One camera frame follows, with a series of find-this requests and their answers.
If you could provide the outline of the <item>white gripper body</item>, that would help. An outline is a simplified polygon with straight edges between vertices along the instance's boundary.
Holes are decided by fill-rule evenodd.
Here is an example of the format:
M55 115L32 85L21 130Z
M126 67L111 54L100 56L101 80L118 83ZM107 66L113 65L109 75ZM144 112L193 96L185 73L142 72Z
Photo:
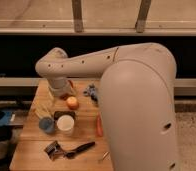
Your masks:
M60 97L62 88L65 86L67 80L65 77L48 79L49 90L54 97Z

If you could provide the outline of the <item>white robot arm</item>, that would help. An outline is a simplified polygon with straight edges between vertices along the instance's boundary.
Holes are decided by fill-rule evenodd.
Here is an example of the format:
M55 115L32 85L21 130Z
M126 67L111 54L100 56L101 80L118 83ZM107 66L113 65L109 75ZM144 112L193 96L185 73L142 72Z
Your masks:
M176 62L158 43L117 46L69 58L52 49L35 65L52 91L63 77L98 77L98 104L114 171L179 171Z

